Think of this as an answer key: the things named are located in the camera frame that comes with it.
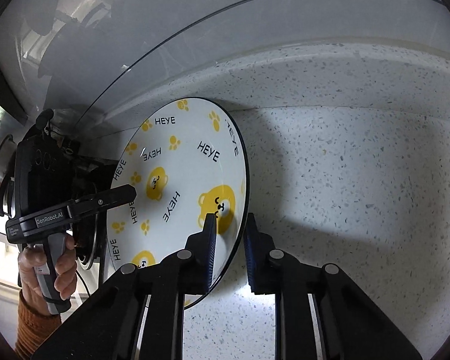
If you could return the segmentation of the orange knitted sleeve forearm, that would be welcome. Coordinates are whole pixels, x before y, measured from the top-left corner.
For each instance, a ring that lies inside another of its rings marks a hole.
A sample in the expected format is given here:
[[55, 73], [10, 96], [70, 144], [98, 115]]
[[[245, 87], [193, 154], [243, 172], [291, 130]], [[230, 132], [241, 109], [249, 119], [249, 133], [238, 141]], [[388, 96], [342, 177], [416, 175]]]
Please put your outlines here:
[[62, 324], [62, 319], [59, 314], [40, 314], [26, 303], [23, 292], [19, 294], [17, 313], [14, 352], [19, 359], [31, 359], [40, 345]]

